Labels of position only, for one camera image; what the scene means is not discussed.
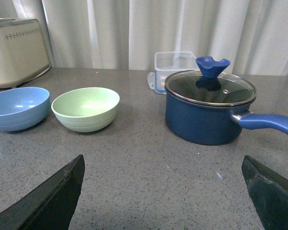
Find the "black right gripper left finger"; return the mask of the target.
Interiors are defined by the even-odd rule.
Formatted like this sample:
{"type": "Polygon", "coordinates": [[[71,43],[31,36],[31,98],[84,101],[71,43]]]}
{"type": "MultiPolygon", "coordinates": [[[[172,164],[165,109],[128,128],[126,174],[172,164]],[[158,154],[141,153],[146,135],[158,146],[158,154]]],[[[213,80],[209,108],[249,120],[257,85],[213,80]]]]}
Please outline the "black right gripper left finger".
{"type": "Polygon", "coordinates": [[[71,162],[0,213],[0,230],[67,230],[84,178],[84,157],[71,162]]]}

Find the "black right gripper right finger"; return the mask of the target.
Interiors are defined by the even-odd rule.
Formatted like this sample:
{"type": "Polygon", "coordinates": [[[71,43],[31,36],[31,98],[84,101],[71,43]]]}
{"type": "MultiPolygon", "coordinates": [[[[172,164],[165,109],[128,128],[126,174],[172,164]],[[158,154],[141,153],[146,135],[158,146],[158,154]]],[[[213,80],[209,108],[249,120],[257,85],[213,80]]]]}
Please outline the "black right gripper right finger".
{"type": "Polygon", "coordinates": [[[241,170],[264,229],[288,230],[288,179],[248,155],[241,170]]]}

